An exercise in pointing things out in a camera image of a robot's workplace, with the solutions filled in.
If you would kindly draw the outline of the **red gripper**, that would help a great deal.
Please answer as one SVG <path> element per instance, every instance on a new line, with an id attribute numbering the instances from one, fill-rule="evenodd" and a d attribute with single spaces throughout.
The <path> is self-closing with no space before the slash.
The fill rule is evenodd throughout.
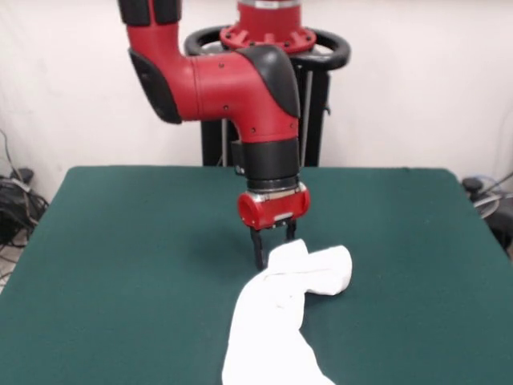
<path id="1" fill-rule="evenodd" d="M 304 184 L 280 192 L 244 192 L 237 200 L 240 219 L 250 227 L 256 267 L 264 270 L 268 265 L 261 231 L 284 222 L 285 241 L 296 239 L 297 219 L 303 217 L 310 207 L 310 193 Z"/>

